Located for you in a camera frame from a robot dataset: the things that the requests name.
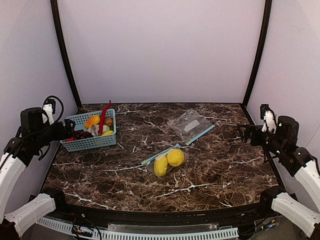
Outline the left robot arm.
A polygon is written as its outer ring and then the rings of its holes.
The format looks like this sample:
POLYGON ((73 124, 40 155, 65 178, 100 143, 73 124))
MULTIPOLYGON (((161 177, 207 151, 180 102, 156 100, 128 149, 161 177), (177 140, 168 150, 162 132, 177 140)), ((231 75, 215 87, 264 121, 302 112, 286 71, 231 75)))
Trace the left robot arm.
POLYGON ((43 147, 51 142, 70 139, 75 122, 50 122, 49 115, 40 107, 32 107, 20 113, 17 134, 6 145, 0 160, 0 238, 18 240, 45 215, 66 208, 65 195, 61 190, 47 188, 27 204, 11 213, 5 213, 9 197, 24 170, 33 157, 42 160, 43 147))

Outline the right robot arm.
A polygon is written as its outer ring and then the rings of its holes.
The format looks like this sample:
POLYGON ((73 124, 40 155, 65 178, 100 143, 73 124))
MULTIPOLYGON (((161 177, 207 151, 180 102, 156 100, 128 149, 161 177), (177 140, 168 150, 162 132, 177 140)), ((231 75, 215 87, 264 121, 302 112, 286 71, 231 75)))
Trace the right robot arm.
MULTIPOLYGON (((320 166, 316 157, 304 148, 297 146, 299 123, 292 117, 278 117, 274 132, 263 125, 238 125, 242 142, 260 146, 295 178, 309 194, 314 204, 320 206, 320 166)), ((257 214, 267 217, 279 213, 304 232, 310 240, 320 238, 320 212, 313 211, 291 197, 282 187, 273 186, 260 195, 257 214)))

